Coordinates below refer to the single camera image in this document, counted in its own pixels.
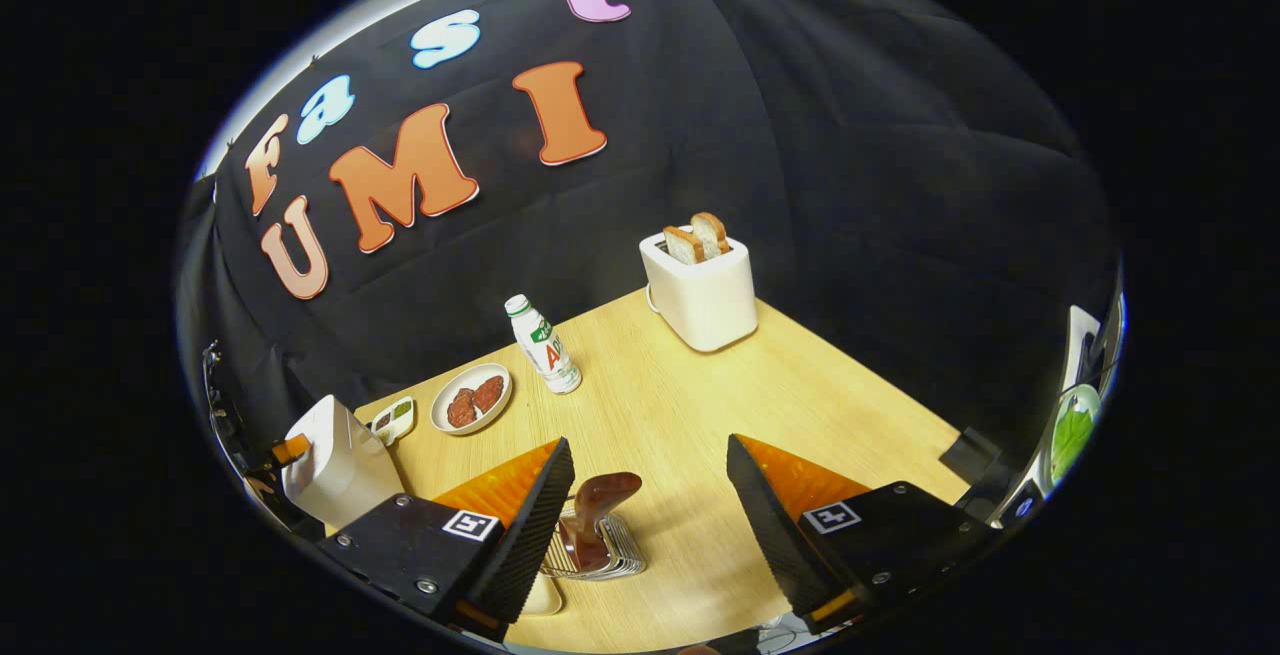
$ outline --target wooden table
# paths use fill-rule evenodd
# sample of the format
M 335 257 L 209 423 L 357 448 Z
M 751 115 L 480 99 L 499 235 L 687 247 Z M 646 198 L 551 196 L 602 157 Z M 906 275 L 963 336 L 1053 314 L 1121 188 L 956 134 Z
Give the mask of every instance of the wooden table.
M 966 485 L 938 462 L 959 432 L 814 333 L 758 301 L 759 328 L 717 353 L 692 351 L 631 292 L 557 322 L 582 385 L 548 390 L 515 342 L 364 408 L 412 395 L 417 423 L 390 446 L 406 490 L 440 495 L 554 438 L 577 482 L 631 471 L 644 487 L 616 512 L 648 562 L 614 581 L 557 580 L 564 608 L 525 617 L 507 642 L 636 652 L 708 641 L 790 610 L 724 475 L 731 432 L 758 438 L 867 485 L 908 478 L 947 503 Z M 457 372 L 503 363 L 515 381 L 498 420 L 467 436 L 435 430 L 436 391 Z

